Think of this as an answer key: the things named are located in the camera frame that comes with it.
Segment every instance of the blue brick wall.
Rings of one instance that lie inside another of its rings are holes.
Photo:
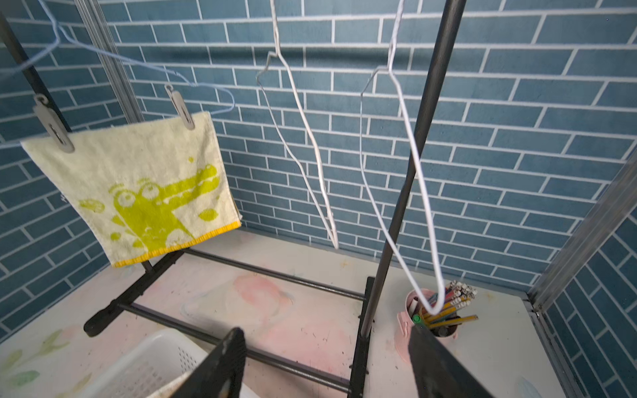
[[[637,208],[547,311],[584,396],[637,397],[636,252]]]
[[[218,115],[215,127],[245,225],[328,245],[255,82],[273,46],[268,0],[101,4],[120,51],[233,91],[237,109]],[[396,4],[276,2],[283,53],[321,146],[342,248],[375,259],[384,239],[358,170],[358,95],[371,70],[387,62]],[[406,2],[395,65],[414,120],[443,5]],[[619,6],[468,1],[423,162],[448,275],[528,290],[633,151],[637,7]],[[136,67],[128,73],[147,119],[175,115],[166,75]],[[279,62],[263,82],[318,190],[313,150]],[[228,101],[223,93],[176,87],[191,110]],[[367,176],[389,222],[409,152],[387,76],[375,80],[364,111]],[[431,267],[424,223],[414,190],[398,243],[415,269]]]
[[[62,25],[90,42],[72,1],[49,3]],[[26,52],[53,40],[37,1],[7,0],[0,10]],[[0,47],[0,73],[14,65]],[[124,124],[102,65],[62,45],[36,69],[74,131]],[[0,143],[40,134],[33,91],[22,75],[0,82]],[[0,341],[108,263],[87,225],[21,148],[0,149]]]

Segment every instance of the gray clip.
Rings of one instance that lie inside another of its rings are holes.
[[[170,100],[173,102],[173,105],[175,106],[179,117],[182,118],[183,124],[188,130],[194,130],[195,122],[193,121],[190,112],[188,112],[188,108],[186,108],[186,104],[183,101],[182,95],[179,94],[179,91],[175,91],[173,86],[170,84],[165,85],[164,88],[168,93],[168,97],[170,97]]]
[[[47,106],[48,99],[43,94],[36,94],[33,99],[36,101],[36,105],[33,107],[40,123],[47,130],[48,135],[53,138],[58,148],[66,153],[75,151],[75,147],[69,138],[69,132],[62,124],[62,121],[57,116],[55,111]]]

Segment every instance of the white floor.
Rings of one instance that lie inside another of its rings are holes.
[[[363,292],[377,264],[245,231],[232,231],[198,250],[255,266]],[[119,356],[161,326],[125,313],[102,334],[88,338],[83,323],[143,272],[141,266],[105,269],[69,297],[0,345],[0,363],[17,350],[34,355],[41,342],[62,329],[56,342],[69,344],[35,356],[17,371],[39,376],[15,397],[69,392],[86,377],[94,380]],[[422,287],[434,278],[417,274]],[[411,365],[394,348],[396,314],[411,290],[402,270],[390,268],[376,312],[369,348],[366,397],[417,396]],[[246,332],[249,345],[349,378],[361,302],[263,277],[184,255],[137,303],[222,334],[232,326]],[[519,297],[478,289],[463,315],[480,319],[459,329],[448,348],[497,398],[519,398],[517,383],[530,381],[544,398],[564,397],[553,368]],[[3,377],[0,375],[0,392]],[[343,397],[310,381],[248,360],[244,383],[266,397]]]

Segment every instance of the pencil holder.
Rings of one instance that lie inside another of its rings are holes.
[[[435,293],[429,289],[421,289],[421,291],[427,299]],[[407,306],[411,303],[414,297],[416,297],[415,290],[409,292],[407,297],[405,297],[403,310],[397,314],[398,328],[394,333],[394,346],[396,347],[396,352],[398,352],[398,355],[400,355],[401,359],[407,364],[410,363],[408,345],[409,338],[412,336],[412,327],[414,326],[413,320],[407,312]],[[458,338],[458,327],[454,326],[448,328],[448,333],[449,335],[446,337],[436,336],[438,341],[444,346],[448,346],[450,342]]]

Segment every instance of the towel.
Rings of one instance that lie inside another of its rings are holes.
[[[193,119],[78,132],[73,153],[49,137],[22,146],[120,267],[241,226],[210,114]]]

